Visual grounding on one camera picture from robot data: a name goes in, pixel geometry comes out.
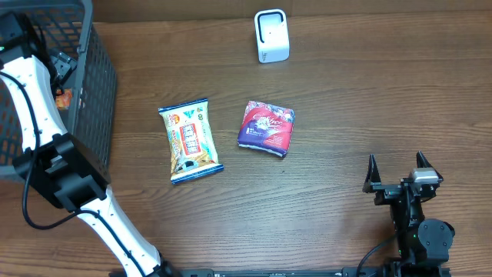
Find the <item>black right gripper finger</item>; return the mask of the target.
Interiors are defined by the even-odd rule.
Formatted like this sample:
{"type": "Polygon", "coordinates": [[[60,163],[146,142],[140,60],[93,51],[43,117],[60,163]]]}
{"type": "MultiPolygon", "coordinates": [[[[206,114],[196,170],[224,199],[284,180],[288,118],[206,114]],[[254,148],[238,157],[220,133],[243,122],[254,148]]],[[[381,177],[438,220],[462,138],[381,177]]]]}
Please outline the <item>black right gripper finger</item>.
{"type": "Polygon", "coordinates": [[[382,190],[380,173],[374,154],[370,154],[368,170],[362,191],[365,193],[375,193],[382,190]]]}
{"type": "Polygon", "coordinates": [[[427,171],[431,170],[434,172],[434,174],[437,177],[437,180],[439,182],[442,182],[444,180],[444,177],[439,173],[438,170],[436,170],[432,164],[429,163],[427,158],[425,157],[424,153],[422,151],[418,151],[416,154],[416,161],[417,161],[417,167],[419,169],[425,169],[427,171]]]}

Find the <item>grey plastic shopping basket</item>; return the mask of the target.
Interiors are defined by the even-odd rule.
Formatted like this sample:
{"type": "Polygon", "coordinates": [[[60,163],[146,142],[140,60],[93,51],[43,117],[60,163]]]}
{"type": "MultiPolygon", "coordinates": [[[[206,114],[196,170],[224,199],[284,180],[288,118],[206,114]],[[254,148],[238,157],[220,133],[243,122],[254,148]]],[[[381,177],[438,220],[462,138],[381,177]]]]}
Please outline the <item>grey plastic shopping basket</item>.
{"type": "Polygon", "coordinates": [[[77,62],[64,83],[70,106],[60,112],[67,130],[109,163],[117,75],[93,26],[90,1],[3,1],[1,12],[21,12],[45,37],[49,49],[77,62]]]}

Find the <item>white barcode scanner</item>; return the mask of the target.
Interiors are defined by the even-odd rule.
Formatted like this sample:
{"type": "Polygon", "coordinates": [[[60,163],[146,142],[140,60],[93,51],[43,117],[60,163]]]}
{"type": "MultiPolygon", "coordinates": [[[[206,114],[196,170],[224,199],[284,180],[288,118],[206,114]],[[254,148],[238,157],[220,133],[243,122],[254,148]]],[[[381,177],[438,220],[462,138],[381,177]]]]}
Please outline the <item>white barcode scanner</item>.
{"type": "Polygon", "coordinates": [[[254,17],[254,28],[260,63],[282,62],[289,58],[288,21],[283,10],[259,11],[254,17]]]}

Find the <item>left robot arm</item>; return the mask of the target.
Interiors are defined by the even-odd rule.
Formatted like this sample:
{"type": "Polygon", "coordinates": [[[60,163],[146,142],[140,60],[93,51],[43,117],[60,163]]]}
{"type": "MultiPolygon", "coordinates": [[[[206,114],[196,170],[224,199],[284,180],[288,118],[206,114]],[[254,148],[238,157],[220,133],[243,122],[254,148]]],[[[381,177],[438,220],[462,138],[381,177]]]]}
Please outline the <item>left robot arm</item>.
{"type": "Polygon", "coordinates": [[[65,79],[52,62],[42,30],[26,14],[10,11],[1,16],[1,36],[1,80],[22,128],[23,153],[12,168],[25,180],[25,221],[49,230],[79,218],[113,252],[126,276],[178,276],[121,209],[105,163],[66,129],[55,104],[65,93],[65,79]],[[29,189],[68,216],[50,225],[35,223],[28,214],[29,189]]]}

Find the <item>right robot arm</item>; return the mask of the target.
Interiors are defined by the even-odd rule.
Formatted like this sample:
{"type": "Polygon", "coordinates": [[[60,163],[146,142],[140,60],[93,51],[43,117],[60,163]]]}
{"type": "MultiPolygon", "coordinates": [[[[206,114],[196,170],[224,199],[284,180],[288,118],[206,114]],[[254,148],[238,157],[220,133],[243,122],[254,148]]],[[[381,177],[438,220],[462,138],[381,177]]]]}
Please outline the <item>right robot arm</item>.
{"type": "Polygon", "coordinates": [[[436,196],[444,180],[422,152],[416,154],[417,167],[399,183],[385,185],[381,181],[376,159],[369,157],[362,191],[374,193],[375,205],[388,205],[394,223],[394,234],[372,248],[359,262],[356,276],[449,276],[442,265],[449,260],[455,236],[454,227],[439,219],[427,219],[422,204],[436,196]],[[378,250],[396,242],[399,256],[387,259],[370,272],[365,262],[378,250]]]}

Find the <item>red purple pad package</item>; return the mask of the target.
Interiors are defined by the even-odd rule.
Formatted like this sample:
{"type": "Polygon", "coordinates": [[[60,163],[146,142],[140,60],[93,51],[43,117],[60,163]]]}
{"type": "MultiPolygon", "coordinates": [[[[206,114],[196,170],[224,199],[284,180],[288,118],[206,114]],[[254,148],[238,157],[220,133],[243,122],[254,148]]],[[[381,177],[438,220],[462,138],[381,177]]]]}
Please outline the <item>red purple pad package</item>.
{"type": "Polygon", "coordinates": [[[238,133],[238,145],[284,158],[290,148],[294,110],[249,101],[238,133]]]}

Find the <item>small orange packet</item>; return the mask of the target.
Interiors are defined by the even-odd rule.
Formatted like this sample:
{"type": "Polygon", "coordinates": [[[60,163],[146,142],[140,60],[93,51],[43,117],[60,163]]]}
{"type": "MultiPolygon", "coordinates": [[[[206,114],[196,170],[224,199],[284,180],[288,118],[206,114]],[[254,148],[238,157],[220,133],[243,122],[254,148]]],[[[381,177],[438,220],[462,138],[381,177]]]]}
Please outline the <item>small orange packet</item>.
{"type": "Polygon", "coordinates": [[[72,99],[72,91],[71,89],[58,89],[56,92],[55,104],[58,110],[65,111],[69,110],[72,99]]]}

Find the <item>gold blue wipes packet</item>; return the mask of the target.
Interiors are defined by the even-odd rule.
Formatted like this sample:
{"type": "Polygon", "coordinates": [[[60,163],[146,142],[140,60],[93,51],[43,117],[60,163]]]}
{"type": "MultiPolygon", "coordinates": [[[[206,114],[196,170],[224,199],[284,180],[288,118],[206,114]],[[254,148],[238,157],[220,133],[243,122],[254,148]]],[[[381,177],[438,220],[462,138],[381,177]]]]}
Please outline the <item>gold blue wipes packet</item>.
{"type": "Polygon", "coordinates": [[[177,185],[224,170],[208,120],[208,100],[160,107],[171,150],[171,183],[177,185]]]}

